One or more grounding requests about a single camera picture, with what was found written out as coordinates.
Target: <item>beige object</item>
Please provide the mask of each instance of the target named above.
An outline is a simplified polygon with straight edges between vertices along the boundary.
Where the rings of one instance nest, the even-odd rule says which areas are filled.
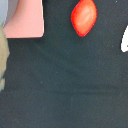
[[[2,25],[0,25],[0,91],[4,89],[5,85],[3,75],[6,70],[6,62],[9,54],[8,41],[4,34]]]

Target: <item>black surface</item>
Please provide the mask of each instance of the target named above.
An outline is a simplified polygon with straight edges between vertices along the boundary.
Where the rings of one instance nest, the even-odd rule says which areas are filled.
[[[94,0],[98,18],[79,37],[70,15],[79,0],[44,0],[44,36],[9,39],[1,128],[127,128],[126,0]]]

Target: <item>tomato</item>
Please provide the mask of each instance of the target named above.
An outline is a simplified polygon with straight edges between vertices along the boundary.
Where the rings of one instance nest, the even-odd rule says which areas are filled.
[[[72,11],[71,22],[77,34],[85,36],[93,27],[97,18],[97,9],[93,0],[80,0]]]

